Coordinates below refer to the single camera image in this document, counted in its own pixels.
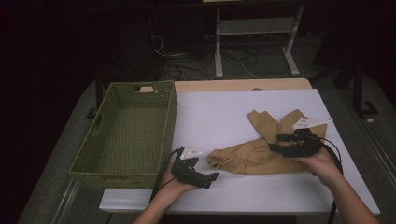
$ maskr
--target folded cloth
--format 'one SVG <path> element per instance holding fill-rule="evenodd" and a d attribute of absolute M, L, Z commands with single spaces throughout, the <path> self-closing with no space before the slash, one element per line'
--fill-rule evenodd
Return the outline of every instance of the folded cloth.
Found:
<path fill-rule="evenodd" d="M 270 175 L 295 173 L 306 170 L 300 162 L 285 159 L 280 153 L 270 150 L 268 144 L 276 143 L 278 133 L 293 133 L 292 125 L 305 118 L 300 110 L 294 110 L 278 123 L 268 112 L 253 110 L 247 118 L 261 138 L 224 149 L 215 149 L 206 157 L 212 169 L 226 170 L 242 175 Z M 324 137 L 327 125 L 315 127 L 315 134 Z"/>

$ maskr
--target dark background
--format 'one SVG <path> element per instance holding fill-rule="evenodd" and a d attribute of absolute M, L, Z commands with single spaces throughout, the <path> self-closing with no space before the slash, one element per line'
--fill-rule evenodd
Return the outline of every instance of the dark background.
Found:
<path fill-rule="evenodd" d="M 107 3 L 140 6 L 148 1 Z M 146 24 L 151 14 L 86 15 L 79 7 L 108 5 L 94 0 L 78 5 L 65 0 L 0 1 L 1 223 L 17 222 L 79 96 L 98 70 L 111 70 L 108 81 L 159 78 L 160 61 L 152 53 Z M 395 104 L 396 48 L 388 33 L 395 14 L 394 4 L 385 0 L 311 4 L 305 8 L 300 34 L 328 31 L 316 63 L 330 66 L 344 56 L 356 59 Z M 184 14 L 178 28 L 170 25 L 177 17 L 165 18 L 156 23 L 158 33 L 180 44 L 213 31 L 206 27 L 214 20 L 207 13 Z M 175 39 L 180 30 L 184 39 Z M 200 48 L 202 43 L 196 43 L 191 50 Z"/>

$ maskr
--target white table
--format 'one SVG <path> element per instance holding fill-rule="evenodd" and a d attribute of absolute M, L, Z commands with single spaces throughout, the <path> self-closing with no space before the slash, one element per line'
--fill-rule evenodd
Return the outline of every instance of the white table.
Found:
<path fill-rule="evenodd" d="M 294 109 L 309 118 L 330 115 L 318 91 L 185 91 L 177 93 L 178 111 L 173 148 L 193 144 L 203 152 L 195 166 L 197 172 L 210 174 L 205 159 L 215 148 L 225 148 L 259 137 L 246 115 L 253 109 L 267 110 L 275 119 Z M 341 152 L 345 176 L 374 214 L 375 201 L 363 182 L 333 123 L 326 138 Z M 100 209 L 109 212 L 142 211 L 149 203 L 151 190 L 106 189 Z M 332 195 L 309 173 L 283 175 L 235 175 L 219 171 L 210 189 L 187 192 L 169 213 L 188 214 L 268 214 L 302 215 L 327 213 Z"/>

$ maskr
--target person's left hand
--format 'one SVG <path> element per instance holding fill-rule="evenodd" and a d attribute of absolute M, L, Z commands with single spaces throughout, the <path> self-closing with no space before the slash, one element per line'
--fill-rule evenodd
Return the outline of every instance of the person's left hand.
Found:
<path fill-rule="evenodd" d="M 153 201 L 156 201 L 156 203 L 164 204 L 167 207 L 170 207 L 173 203 L 175 203 L 183 193 L 192 189 L 198 189 L 193 185 L 178 181 L 171 172 L 172 167 L 173 163 L 171 162 L 168 165 L 163 176 L 163 180 L 159 186 L 161 189 L 157 192 L 153 199 Z"/>

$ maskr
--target hand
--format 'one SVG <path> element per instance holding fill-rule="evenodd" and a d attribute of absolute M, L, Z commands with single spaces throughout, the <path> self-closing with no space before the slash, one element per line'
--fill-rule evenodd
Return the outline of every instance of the hand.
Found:
<path fill-rule="evenodd" d="M 192 189 L 198 189 L 195 186 L 178 181 L 171 172 L 172 167 L 173 163 L 171 162 L 165 171 L 163 180 L 161 181 L 161 189 L 153 199 L 153 201 L 167 205 L 168 207 L 175 203 L 183 193 Z"/>
<path fill-rule="evenodd" d="M 158 223 L 163 214 L 185 192 L 198 189 L 195 186 L 181 183 L 172 175 L 173 163 L 171 162 L 163 175 L 160 189 L 145 211 L 134 221 L 134 224 Z"/>
<path fill-rule="evenodd" d="M 320 182 L 327 187 L 329 187 L 334 179 L 342 177 L 332 156 L 324 148 L 321 148 L 320 151 L 313 156 L 291 159 L 306 164 L 310 171 L 319 177 Z"/>

